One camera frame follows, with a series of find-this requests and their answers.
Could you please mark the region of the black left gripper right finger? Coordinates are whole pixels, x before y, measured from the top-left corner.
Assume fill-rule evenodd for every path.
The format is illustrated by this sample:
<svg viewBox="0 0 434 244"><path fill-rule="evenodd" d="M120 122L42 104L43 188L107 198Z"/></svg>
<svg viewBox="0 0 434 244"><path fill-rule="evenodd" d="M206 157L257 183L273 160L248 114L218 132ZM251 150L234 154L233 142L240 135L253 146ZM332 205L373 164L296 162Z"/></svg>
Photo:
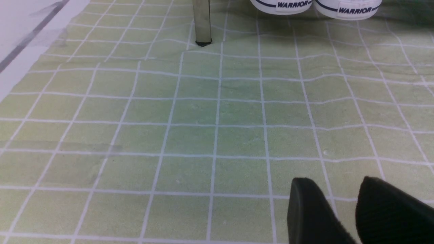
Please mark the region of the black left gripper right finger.
<svg viewBox="0 0 434 244"><path fill-rule="evenodd" d="M434 210L376 177L364 177L355 211L363 244L432 244Z"/></svg>

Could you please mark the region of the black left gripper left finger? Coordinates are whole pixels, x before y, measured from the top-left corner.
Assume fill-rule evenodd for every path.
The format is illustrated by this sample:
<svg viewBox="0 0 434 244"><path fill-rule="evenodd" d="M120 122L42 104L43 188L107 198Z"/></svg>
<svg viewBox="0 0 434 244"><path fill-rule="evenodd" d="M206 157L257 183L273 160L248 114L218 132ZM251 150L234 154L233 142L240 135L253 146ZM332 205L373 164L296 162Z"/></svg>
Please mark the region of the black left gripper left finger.
<svg viewBox="0 0 434 244"><path fill-rule="evenodd" d="M292 179L287 229L290 244L356 244L309 178Z"/></svg>

